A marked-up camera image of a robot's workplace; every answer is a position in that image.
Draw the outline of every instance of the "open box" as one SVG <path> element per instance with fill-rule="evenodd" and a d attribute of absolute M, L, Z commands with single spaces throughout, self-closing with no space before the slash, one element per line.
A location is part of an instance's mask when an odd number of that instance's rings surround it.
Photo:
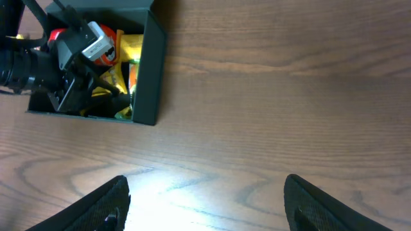
<path fill-rule="evenodd" d="M 150 10 L 153 0 L 60 1 L 64 5 L 70 4 L 87 20 L 104 24 L 114 31 L 120 29 L 125 34 L 144 35 L 132 119 L 120 120 L 111 117 L 58 114 L 54 111 L 47 95 L 43 93 L 34 93 L 30 97 L 28 112 L 155 125 L 166 51 L 166 33 Z M 46 8 L 46 12 L 51 29 L 59 28 L 62 20 L 60 8 L 55 3 L 51 3 Z"/>

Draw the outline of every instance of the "wood grain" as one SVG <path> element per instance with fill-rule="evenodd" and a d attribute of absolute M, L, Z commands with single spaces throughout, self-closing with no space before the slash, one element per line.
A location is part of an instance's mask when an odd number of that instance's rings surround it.
<path fill-rule="evenodd" d="M 24 230 L 124 174 L 127 230 L 289 230 L 283 184 L 297 173 L 411 229 L 408 1 L 154 8 L 170 34 L 157 126 L 25 114 L 27 97 L 0 96 L 0 227 Z"/>

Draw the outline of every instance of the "black cable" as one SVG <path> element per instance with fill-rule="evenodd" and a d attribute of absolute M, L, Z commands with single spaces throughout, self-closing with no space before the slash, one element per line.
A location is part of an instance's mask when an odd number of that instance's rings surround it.
<path fill-rule="evenodd" d="M 58 7 L 60 7 L 60 9 L 62 9 L 62 10 L 65 9 L 65 6 L 59 0 L 53 0 L 53 1 L 54 1 L 54 3 L 57 4 Z"/>
<path fill-rule="evenodd" d="M 36 0 L 21 0 L 33 13 L 36 19 L 39 21 L 43 28 L 43 37 L 40 39 L 16 39 L 10 37 L 1 37 L 0 42 L 4 44 L 5 47 L 12 47 L 14 49 L 30 49 L 34 47 L 43 46 L 49 37 L 50 30 L 48 26 L 47 15 Z"/>
<path fill-rule="evenodd" d="M 0 95 L 8 95 L 8 96 L 31 96 L 31 93 L 14 93 L 14 92 L 8 92 L 6 90 L 0 90 Z"/>

